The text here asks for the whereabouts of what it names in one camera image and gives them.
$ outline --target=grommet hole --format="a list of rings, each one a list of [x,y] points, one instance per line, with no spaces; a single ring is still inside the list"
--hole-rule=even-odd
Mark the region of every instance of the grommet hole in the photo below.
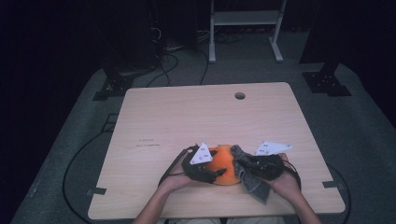
[[[246,98],[246,95],[244,93],[242,93],[242,92],[237,92],[235,94],[235,98],[238,99],[238,100],[243,100],[243,99]]]

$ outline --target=black floor mount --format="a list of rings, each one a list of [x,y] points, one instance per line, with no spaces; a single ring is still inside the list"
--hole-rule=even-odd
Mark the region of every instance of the black floor mount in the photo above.
[[[327,93],[329,96],[351,96],[347,87],[341,85],[334,75],[335,68],[324,64],[319,72],[304,72],[303,77],[309,89],[313,93]]]
[[[134,79],[149,73],[152,70],[145,72],[128,71],[117,68],[113,63],[105,63],[103,66],[107,79],[105,80],[102,89],[97,91],[93,97],[93,101],[105,101],[108,97],[125,96],[125,93],[132,88]],[[123,76],[120,73],[133,73],[129,76]]]

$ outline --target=gray carpet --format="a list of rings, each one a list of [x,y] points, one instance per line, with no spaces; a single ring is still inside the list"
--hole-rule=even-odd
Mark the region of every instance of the gray carpet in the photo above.
[[[231,45],[216,46],[217,62],[210,64],[204,85],[288,82],[303,110],[308,125],[327,163],[346,180],[351,196],[348,223],[394,223],[396,220],[396,131],[373,99],[361,85],[357,75],[340,65],[339,81],[352,96],[329,97],[311,93],[302,72],[318,71],[322,64],[299,64],[308,33],[281,33],[278,45],[284,57],[277,63],[268,43],[269,34],[245,35]],[[200,46],[206,54],[208,45]],[[204,54],[185,49],[173,53],[178,65],[168,72],[171,86],[199,85],[206,67]],[[175,64],[173,57],[163,58],[163,69]],[[134,88],[144,88],[163,71],[158,69],[139,77]],[[29,193],[21,204],[13,223],[84,223],[67,206],[63,197],[63,179],[68,164],[75,157],[64,182],[66,197],[75,211],[87,218],[111,133],[101,132],[109,114],[120,111],[122,97],[93,101],[106,80],[102,70],[92,75],[58,135],[37,174]],[[150,87],[168,86],[166,76],[156,79]],[[107,128],[111,128],[110,117]],[[333,177],[341,181],[331,169]],[[347,204],[347,191],[340,186]],[[324,223],[342,223],[347,213],[321,215]],[[296,217],[285,217],[297,223]],[[92,223],[130,223],[131,220],[93,221]]]

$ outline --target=orange object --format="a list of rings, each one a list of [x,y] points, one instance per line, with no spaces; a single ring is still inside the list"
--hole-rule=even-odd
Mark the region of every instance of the orange object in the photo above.
[[[213,161],[208,163],[205,168],[206,170],[210,170],[216,172],[217,170],[221,170],[226,168],[227,171],[216,178],[214,184],[217,185],[234,185],[240,182],[239,178],[235,175],[235,171],[233,168],[233,154],[231,154],[231,146],[229,145],[221,145],[218,147],[210,147],[210,151],[217,151],[218,153],[213,156]]]

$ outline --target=table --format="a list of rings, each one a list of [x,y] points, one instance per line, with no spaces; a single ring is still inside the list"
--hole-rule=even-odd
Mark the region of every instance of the table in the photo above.
[[[266,11],[215,11],[214,1],[211,1],[210,9],[210,41],[209,41],[209,61],[216,62],[215,49],[215,26],[220,25],[266,25],[274,24],[274,35],[269,37],[270,45],[278,63],[283,62],[282,54],[277,46],[277,37],[285,13],[287,0],[282,0],[279,10]]]
[[[93,195],[89,217],[136,217],[185,147],[237,144],[253,154],[262,140],[291,144],[288,157],[315,212],[344,211],[338,189],[323,187],[332,176],[289,84],[254,83],[128,90],[97,183],[106,193]],[[293,208],[273,192],[263,204],[241,184],[198,183],[174,192],[162,217],[287,214]]]

